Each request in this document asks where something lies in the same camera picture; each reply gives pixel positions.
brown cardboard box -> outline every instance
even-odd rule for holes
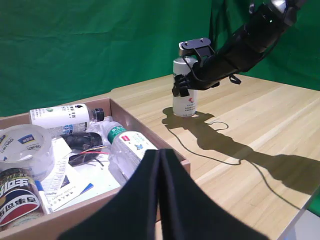
[[[130,131],[141,132],[147,139],[149,139],[158,149],[172,147],[164,140],[158,137],[154,132],[143,125],[134,116],[124,110],[121,106],[115,103],[110,98],[104,98],[94,101],[83,102],[89,108],[102,108],[106,116],[112,116],[114,121],[121,123],[126,129]],[[0,129],[5,129],[13,125],[28,124],[29,117],[27,113],[9,116],[0,119]],[[186,171],[190,173],[190,163],[177,151],[176,155],[184,166]],[[72,226],[82,222],[93,213],[103,207],[117,192],[120,190],[116,188],[104,194],[93,197],[89,200],[80,202],[73,206],[51,213],[49,215],[40,217],[38,219],[27,222],[21,226],[13,227],[8,230],[0,232],[0,238],[5,240],[16,239],[56,239],[60,233],[66,231]]]

water bottle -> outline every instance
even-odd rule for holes
[[[187,56],[184,58],[192,67],[198,60],[194,57]],[[173,75],[187,75],[191,70],[182,57],[173,61]],[[173,113],[179,117],[191,117],[197,111],[197,90],[188,89],[189,96],[173,96],[172,108]]]
[[[109,161],[120,168],[128,180],[143,159],[146,150],[157,148],[140,132],[127,131],[120,123],[111,121],[102,125],[103,132],[111,143]]]
[[[54,106],[29,111],[30,124],[48,129],[52,138],[85,132],[91,123],[104,119],[105,113],[102,108],[90,109],[85,104]]]

green screen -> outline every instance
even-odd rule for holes
[[[172,73],[211,0],[0,0],[0,116]]]
[[[0,116],[171,74],[179,42],[212,37],[221,47],[249,20],[250,1],[0,0]],[[244,74],[320,90],[319,7],[308,1]]]

clear tape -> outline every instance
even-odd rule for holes
[[[42,181],[52,171],[54,159],[47,129],[22,124],[0,131],[0,171],[22,168],[29,170],[34,180]]]

table surface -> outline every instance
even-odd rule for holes
[[[320,184],[320,92],[239,77],[199,91],[187,119],[173,115],[172,75],[87,99],[114,99],[190,161],[213,201],[275,240]]]

